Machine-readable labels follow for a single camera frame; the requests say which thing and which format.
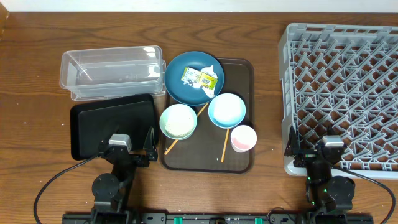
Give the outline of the yellow snack wrapper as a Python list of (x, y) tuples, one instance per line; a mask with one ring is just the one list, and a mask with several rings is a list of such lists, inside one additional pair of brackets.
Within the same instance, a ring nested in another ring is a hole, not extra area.
[(185, 67), (181, 81), (183, 81), (183, 84), (189, 84), (194, 88), (206, 88), (213, 90), (218, 82), (218, 79), (205, 72), (195, 70), (194, 68)]

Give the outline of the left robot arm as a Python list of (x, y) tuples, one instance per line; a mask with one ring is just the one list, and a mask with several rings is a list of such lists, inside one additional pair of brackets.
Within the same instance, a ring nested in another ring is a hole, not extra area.
[(150, 127), (144, 140), (144, 154), (133, 154), (131, 138), (127, 134), (114, 133), (107, 143), (99, 147), (99, 156), (113, 165), (110, 173), (99, 175), (93, 182), (94, 207), (88, 223), (141, 222), (140, 214), (128, 210), (127, 200), (138, 167), (149, 167), (158, 159), (155, 134)]

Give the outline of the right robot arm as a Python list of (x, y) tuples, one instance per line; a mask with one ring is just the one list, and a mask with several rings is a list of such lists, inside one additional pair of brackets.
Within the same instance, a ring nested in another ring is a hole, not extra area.
[(355, 183), (333, 176), (332, 167), (341, 160), (346, 144), (330, 128), (311, 149), (302, 149), (293, 127), (284, 155), (293, 157), (295, 167), (307, 172), (306, 196), (313, 210), (295, 217), (295, 223), (348, 223), (346, 212), (353, 207)]

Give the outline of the white napkin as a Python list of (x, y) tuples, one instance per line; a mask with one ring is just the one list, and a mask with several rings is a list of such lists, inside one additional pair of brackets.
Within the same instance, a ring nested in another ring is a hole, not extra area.
[[(213, 71), (213, 69), (214, 69), (214, 66), (211, 65), (210, 67), (204, 67), (204, 68), (202, 68), (202, 69), (199, 70), (199, 71), (205, 72), (205, 73), (211, 75), (212, 77), (215, 77), (215, 78), (218, 79), (218, 76), (217, 76), (217, 74)], [(195, 88), (195, 89), (202, 89), (202, 90), (204, 91), (205, 95), (206, 95), (208, 98), (214, 98), (214, 97), (215, 97), (215, 88), (214, 88), (213, 90), (209, 90), (209, 89), (206, 89), (206, 88)]]

